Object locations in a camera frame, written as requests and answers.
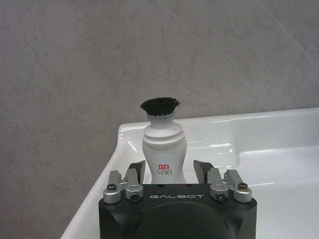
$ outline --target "white bottle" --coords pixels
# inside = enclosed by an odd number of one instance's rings
[[[174,115],[148,115],[151,124],[144,130],[142,148],[151,169],[152,184],[186,183],[186,138],[181,125],[173,122]]]

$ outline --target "white sink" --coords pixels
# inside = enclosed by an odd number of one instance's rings
[[[257,239],[318,239],[319,108],[176,120],[184,128],[184,174],[197,183],[193,160],[224,173],[237,169],[258,202]],[[148,122],[123,124],[116,150],[62,239],[98,239],[98,201],[111,170],[122,175],[144,160]],[[146,168],[144,183],[151,182]]]

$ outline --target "red label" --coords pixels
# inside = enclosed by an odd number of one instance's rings
[[[169,169],[168,164],[159,164],[159,169]]]

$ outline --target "ceramic sink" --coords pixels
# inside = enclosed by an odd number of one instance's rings
[[[197,183],[193,160],[223,174],[237,169],[258,202],[257,239],[319,238],[319,108],[177,119],[187,139],[184,174]],[[124,175],[144,160],[149,122],[120,126],[116,150],[62,239],[99,239],[98,201],[111,170]],[[151,182],[146,167],[144,183]]]

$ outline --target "black bristles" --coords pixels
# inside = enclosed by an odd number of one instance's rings
[[[147,100],[141,104],[141,108],[145,110],[149,116],[166,116],[173,113],[179,104],[177,99],[163,97]]]

